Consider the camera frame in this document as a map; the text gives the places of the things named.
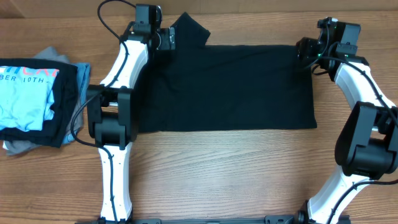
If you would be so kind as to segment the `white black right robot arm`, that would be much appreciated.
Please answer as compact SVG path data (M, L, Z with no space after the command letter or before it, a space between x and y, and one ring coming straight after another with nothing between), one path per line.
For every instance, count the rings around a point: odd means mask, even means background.
M397 106L382 94L368 61L358 56L361 26L332 17L317 22L320 36L297 42L298 58L321 68L343 92L350 108L335 144L336 167L320 191L289 223L350 223L343 210L369 185L395 185L381 177L397 169Z

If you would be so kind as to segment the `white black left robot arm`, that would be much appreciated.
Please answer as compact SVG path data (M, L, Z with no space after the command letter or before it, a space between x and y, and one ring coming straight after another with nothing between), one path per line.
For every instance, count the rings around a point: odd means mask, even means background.
M175 30L162 28L160 6L136 4L135 20L119 36L107 76L86 92L89 134L101 158L103 205L98 223L130 223L129 156L138 133L135 85L157 50L175 49Z

